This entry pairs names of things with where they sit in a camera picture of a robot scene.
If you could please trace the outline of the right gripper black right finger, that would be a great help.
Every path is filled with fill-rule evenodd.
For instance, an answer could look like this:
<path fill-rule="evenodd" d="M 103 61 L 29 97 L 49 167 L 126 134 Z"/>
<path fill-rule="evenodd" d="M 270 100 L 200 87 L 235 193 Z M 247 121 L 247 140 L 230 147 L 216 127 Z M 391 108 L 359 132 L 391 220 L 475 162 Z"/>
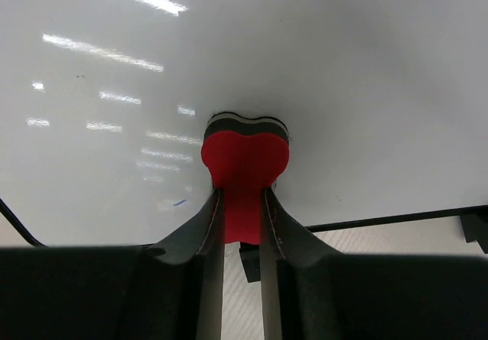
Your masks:
<path fill-rule="evenodd" d="M 344 254 L 261 195 L 267 339 L 485 339 L 487 261 Z"/>

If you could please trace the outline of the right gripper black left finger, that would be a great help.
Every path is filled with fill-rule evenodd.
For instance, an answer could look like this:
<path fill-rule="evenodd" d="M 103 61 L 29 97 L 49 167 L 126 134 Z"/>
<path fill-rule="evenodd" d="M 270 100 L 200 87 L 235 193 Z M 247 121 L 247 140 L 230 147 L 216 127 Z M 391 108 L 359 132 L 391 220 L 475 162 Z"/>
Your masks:
<path fill-rule="evenodd" d="M 3 339 L 219 339 L 223 193 L 152 245 L 1 251 Z"/>

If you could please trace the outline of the red bone-shaped eraser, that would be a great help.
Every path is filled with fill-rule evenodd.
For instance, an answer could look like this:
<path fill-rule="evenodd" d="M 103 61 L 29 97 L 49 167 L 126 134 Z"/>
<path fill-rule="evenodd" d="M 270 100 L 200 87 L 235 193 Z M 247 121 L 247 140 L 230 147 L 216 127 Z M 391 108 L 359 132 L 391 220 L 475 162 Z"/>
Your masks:
<path fill-rule="evenodd" d="M 224 111 L 209 119 L 201 160 L 213 188 L 223 192 L 226 244 L 260 243 L 261 193 L 286 169 L 289 143 L 287 127 L 275 117 Z"/>

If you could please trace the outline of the white whiteboard black frame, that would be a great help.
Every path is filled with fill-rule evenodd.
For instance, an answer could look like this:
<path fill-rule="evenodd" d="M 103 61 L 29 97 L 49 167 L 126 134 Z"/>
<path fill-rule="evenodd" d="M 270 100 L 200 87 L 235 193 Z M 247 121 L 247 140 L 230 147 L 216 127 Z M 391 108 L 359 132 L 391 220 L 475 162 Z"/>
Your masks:
<path fill-rule="evenodd" d="M 282 120 L 308 226 L 487 202 L 487 0 L 1 0 L 1 197 L 47 245 L 154 242 L 213 114 Z"/>

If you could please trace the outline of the left black whiteboard foot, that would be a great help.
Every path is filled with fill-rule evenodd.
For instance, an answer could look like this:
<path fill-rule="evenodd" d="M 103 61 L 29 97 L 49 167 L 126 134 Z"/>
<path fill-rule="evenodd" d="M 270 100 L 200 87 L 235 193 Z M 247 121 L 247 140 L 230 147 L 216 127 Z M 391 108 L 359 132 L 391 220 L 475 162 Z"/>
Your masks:
<path fill-rule="evenodd" d="M 241 242 L 239 244 L 239 256 L 249 283 L 261 280 L 259 245 Z"/>

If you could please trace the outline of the black whiteboard foot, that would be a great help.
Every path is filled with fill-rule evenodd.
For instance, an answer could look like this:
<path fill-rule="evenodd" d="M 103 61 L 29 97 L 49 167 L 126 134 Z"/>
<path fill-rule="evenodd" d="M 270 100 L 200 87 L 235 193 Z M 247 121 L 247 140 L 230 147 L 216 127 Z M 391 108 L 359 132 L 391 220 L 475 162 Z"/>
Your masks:
<path fill-rule="evenodd" d="M 249 283 L 261 280 L 259 245 L 241 242 L 239 244 L 239 256 Z"/>
<path fill-rule="evenodd" d="M 466 243 L 476 242 L 484 254 L 488 253 L 487 212 L 460 216 Z"/>

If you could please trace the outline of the right black whiteboard foot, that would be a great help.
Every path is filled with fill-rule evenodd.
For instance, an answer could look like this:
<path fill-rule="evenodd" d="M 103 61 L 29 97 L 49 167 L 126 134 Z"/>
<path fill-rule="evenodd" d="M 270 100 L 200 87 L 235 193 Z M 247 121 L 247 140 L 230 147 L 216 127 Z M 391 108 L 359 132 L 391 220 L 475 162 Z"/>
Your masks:
<path fill-rule="evenodd" d="M 476 242 L 484 254 L 488 253 L 487 212 L 460 216 L 466 243 Z"/>

